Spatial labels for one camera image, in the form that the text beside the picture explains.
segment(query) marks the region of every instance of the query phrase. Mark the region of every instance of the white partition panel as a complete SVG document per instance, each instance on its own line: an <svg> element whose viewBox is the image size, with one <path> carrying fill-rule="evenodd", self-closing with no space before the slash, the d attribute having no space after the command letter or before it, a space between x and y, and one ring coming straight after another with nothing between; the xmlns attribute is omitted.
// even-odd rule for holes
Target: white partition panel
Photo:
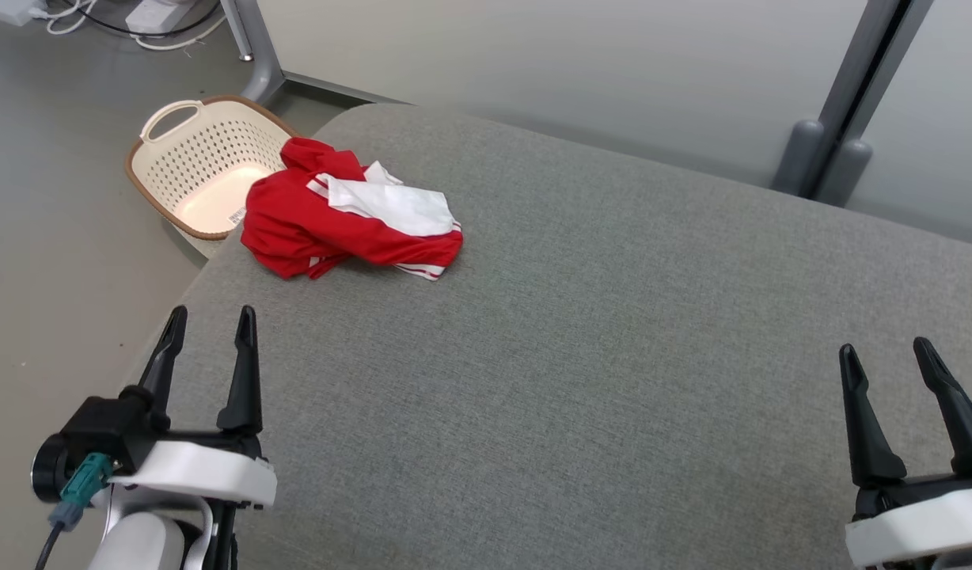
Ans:
<svg viewBox="0 0 972 570"><path fill-rule="evenodd" d="M281 66L767 185L865 0L261 0Z"/></svg>
<svg viewBox="0 0 972 570"><path fill-rule="evenodd" d="M937 0L862 140L848 208L972 241L972 0Z"/></svg>

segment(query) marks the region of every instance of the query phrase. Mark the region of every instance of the gray floor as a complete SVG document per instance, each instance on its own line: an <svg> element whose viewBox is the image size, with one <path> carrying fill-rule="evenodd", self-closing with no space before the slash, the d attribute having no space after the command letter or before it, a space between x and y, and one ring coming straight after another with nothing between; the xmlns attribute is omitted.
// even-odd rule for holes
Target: gray floor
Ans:
<svg viewBox="0 0 972 570"><path fill-rule="evenodd" d="M203 267L125 177L139 128L168 102L239 93L250 72L227 28L150 53L88 25L0 22L0 568L31 568L49 531L29 489L41 441L85 397L116 395ZM272 108L313 133L349 102L330 101L290 93ZM85 567L101 533L86 516L49 568Z"/></svg>

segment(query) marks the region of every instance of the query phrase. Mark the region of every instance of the gray tablecloth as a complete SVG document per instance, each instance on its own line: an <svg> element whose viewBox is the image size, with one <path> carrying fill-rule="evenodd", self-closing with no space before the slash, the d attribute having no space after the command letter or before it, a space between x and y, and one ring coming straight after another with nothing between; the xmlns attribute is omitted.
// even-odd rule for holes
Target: gray tablecloth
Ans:
<svg viewBox="0 0 972 570"><path fill-rule="evenodd" d="M848 567L845 342L909 471L949 469L910 343L972 396L972 245L423 108L317 138L445 192L465 246L282 281L233 237L190 288L177 425L259 318L279 498L242 567Z"/></svg>

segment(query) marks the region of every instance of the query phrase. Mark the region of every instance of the beige plastic basket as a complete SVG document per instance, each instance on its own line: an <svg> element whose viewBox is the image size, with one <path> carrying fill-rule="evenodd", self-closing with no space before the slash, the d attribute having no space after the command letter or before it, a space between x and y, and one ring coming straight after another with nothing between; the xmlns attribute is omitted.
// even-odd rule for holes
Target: beige plastic basket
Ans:
<svg viewBox="0 0 972 570"><path fill-rule="evenodd" d="M196 110L167 132L160 120ZM251 184L284 169L279 152L298 134L254 101L236 95L178 101L152 115L127 156L127 177L204 256L243 220Z"/></svg>

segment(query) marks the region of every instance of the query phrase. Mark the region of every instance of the green cable connector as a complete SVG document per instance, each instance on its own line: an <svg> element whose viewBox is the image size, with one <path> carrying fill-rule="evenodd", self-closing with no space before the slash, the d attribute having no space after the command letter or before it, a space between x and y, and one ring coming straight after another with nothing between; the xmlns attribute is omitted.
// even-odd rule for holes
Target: green cable connector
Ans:
<svg viewBox="0 0 972 570"><path fill-rule="evenodd" d="M84 515L85 507L113 477L113 461L106 454L88 454L60 491L60 502L49 515L51 526L63 526L70 533Z"/></svg>

